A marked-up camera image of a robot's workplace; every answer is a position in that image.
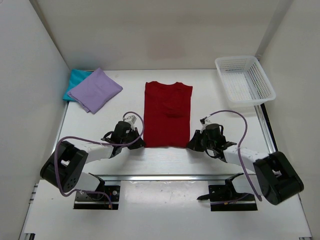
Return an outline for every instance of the cable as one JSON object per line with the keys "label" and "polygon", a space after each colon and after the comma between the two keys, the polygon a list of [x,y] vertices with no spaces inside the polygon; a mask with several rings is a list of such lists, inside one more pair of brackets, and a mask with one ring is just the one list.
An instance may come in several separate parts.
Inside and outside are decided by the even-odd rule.
{"label": "cable", "polygon": [[248,172],[247,172],[247,169],[246,169],[246,167],[245,167],[244,161],[243,161],[243,159],[242,159],[242,157],[241,157],[240,147],[241,147],[241,144],[242,144],[243,140],[245,139],[245,136],[246,136],[247,131],[248,131],[248,123],[247,123],[247,120],[246,120],[246,118],[245,118],[241,113],[239,113],[239,112],[237,112],[237,111],[233,111],[233,110],[220,110],[220,111],[215,111],[215,112],[209,114],[209,115],[207,116],[207,118],[211,117],[212,115],[215,115],[215,114],[218,114],[218,113],[224,113],[224,112],[229,112],[229,113],[237,114],[237,115],[239,115],[239,116],[244,120],[244,125],[245,125],[244,133],[243,133],[243,135],[242,135],[242,137],[241,137],[241,139],[240,139],[240,141],[239,141],[239,143],[238,143],[238,156],[239,156],[239,161],[240,161],[241,167],[242,167],[242,169],[243,169],[244,175],[245,175],[246,179],[248,180],[248,182],[249,182],[249,184],[250,184],[250,186],[251,186],[251,188],[252,188],[252,190],[253,190],[253,192],[254,192],[254,195],[256,196],[256,198],[257,198],[260,202],[262,202],[262,197],[258,194],[258,192],[257,192],[254,184],[252,183],[252,181],[251,181],[251,179],[250,179],[250,177],[249,177],[249,174],[248,174]]}
{"label": "cable", "polygon": [[210,202],[210,205],[236,203],[236,202],[240,201],[241,199],[244,199],[248,195],[249,195],[249,193],[243,195],[242,197],[234,199],[234,200]]}
{"label": "cable", "polygon": [[141,136],[144,134],[144,131],[145,131],[145,123],[144,123],[144,120],[142,119],[142,117],[134,112],[134,111],[128,111],[126,112],[124,115],[123,115],[123,119],[125,118],[125,116],[127,114],[134,114],[136,116],[139,117],[139,119],[141,120],[142,122],[142,131],[140,133],[140,135],[135,139],[133,140],[132,142],[130,143],[125,143],[125,144],[117,144],[117,143],[108,143],[108,142],[98,142],[98,141],[92,141],[92,140],[89,140],[89,139],[85,139],[85,138],[81,138],[81,137],[77,137],[77,136],[65,136],[63,138],[61,138],[56,146],[55,146],[55,151],[54,151],[54,172],[55,172],[55,179],[56,179],[56,183],[58,185],[58,189],[61,193],[62,196],[64,197],[69,197],[72,193],[74,192],[80,192],[80,193],[86,193],[86,194],[102,194],[104,195],[108,201],[109,201],[109,205],[110,205],[110,208],[112,209],[112,202],[111,202],[111,199],[110,197],[108,196],[108,194],[106,194],[105,192],[102,192],[102,191],[88,191],[88,190],[81,190],[81,189],[73,189],[71,190],[70,192],[68,193],[64,193],[63,191],[63,188],[62,188],[62,185],[61,185],[61,182],[60,182],[60,176],[59,176],[59,168],[58,168],[58,149],[59,149],[59,146],[60,144],[66,140],[66,139],[76,139],[76,140],[80,140],[80,141],[83,141],[83,142],[87,142],[87,143],[92,143],[92,144],[97,144],[97,145],[102,145],[102,146],[113,146],[113,147],[127,147],[127,146],[130,146],[132,144],[134,144],[136,141],[138,141]]}

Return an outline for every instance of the white table surface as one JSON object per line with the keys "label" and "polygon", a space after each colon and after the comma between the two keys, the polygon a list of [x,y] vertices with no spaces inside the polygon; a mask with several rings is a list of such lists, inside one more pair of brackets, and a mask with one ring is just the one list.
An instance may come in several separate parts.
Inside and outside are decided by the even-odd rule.
{"label": "white table surface", "polygon": [[[108,101],[96,114],[86,113],[76,102],[70,102],[60,138],[77,136],[99,141],[113,131],[127,111],[144,115],[145,84],[158,81],[163,84],[181,82],[193,86],[191,96],[190,139],[201,129],[200,119],[218,110],[227,109],[226,96],[217,70],[109,70],[104,71],[123,86],[123,90]],[[248,132],[242,146],[268,153],[260,123],[252,107],[244,112]],[[244,121],[234,113],[219,113],[211,121],[224,126],[227,141],[238,142],[244,132]],[[142,129],[137,119],[136,127]],[[80,143],[70,139],[71,143]],[[152,175],[152,174],[234,174],[242,172],[237,165],[208,157],[205,153],[183,148],[157,147],[136,150],[123,149],[111,159],[86,164],[84,172],[97,175]]]}
{"label": "white table surface", "polygon": [[122,181],[118,210],[73,209],[41,180],[25,226],[34,240],[299,240],[311,237],[298,196],[258,211],[211,212],[207,181]]}
{"label": "white table surface", "polygon": [[[199,119],[228,108],[216,70],[105,72],[123,86],[123,91],[95,115],[86,113],[77,103],[71,102],[60,138],[78,136],[98,141],[114,129],[123,113],[135,111],[143,116],[145,82],[182,82],[193,86],[190,138],[196,129],[201,128]],[[244,114],[248,121],[248,133],[243,146],[267,153],[254,108]],[[219,113],[211,120],[224,125],[228,141],[239,141],[244,131],[241,118],[231,113]],[[141,129],[138,120],[136,126]],[[232,175],[242,172],[242,169],[211,159],[205,153],[160,147],[124,149],[112,159],[87,164],[84,171],[98,175]],[[57,188],[41,180],[24,232],[34,233],[35,240],[298,240],[299,237],[311,236],[297,195],[278,206],[264,199],[257,202],[258,211],[211,212],[208,202],[199,203],[196,200],[207,193],[207,181],[122,181],[119,210],[79,210],[73,209],[75,193],[63,197]]]}

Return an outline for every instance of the white plastic basket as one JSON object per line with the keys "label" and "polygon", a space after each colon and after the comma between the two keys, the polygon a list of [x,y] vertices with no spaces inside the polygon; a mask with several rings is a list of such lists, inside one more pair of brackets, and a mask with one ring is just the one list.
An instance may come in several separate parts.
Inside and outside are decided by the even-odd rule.
{"label": "white plastic basket", "polygon": [[274,100],[276,93],[254,56],[228,56],[215,60],[231,108]]}

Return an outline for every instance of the folded towel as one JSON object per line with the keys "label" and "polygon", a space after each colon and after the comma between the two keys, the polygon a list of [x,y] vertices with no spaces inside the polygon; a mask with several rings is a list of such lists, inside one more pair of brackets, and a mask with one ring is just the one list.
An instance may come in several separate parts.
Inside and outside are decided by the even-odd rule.
{"label": "folded towel", "polygon": [[68,95],[88,113],[95,114],[107,101],[122,91],[122,86],[109,78],[100,68],[95,70]]}
{"label": "folded towel", "polygon": [[75,102],[76,100],[69,97],[68,92],[71,89],[73,89],[75,86],[77,86],[79,83],[81,83],[83,80],[85,80],[86,77],[88,77],[90,74],[92,74],[92,71],[81,71],[77,69],[72,69],[70,78],[69,78],[69,86],[66,89],[62,99],[65,101]]}

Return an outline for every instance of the folded t-shirt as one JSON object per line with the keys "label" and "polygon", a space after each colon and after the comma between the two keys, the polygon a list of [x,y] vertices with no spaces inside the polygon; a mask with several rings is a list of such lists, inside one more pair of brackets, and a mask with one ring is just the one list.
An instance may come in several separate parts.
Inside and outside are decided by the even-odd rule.
{"label": "folded t-shirt", "polygon": [[95,114],[107,101],[122,91],[122,86],[108,77],[101,68],[72,88],[68,95],[88,113]]}
{"label": "folded t-shirt", "polygon": [[81,71],[77,69],[72,69],[69,78],[69,86],[66,89],[62,99],[65,101],[75,102],[76,100],[70,97],[68,95],[68,92],[75,86],[77,86],[79,83],[81,83],[83,80],[85,80],[90,74],[92,74],[92,71]]}
{"label": "folded t-shirt", "polygon": [[192,88],[181,82],[145,84],[143,140],[146,148],[187,146]]}

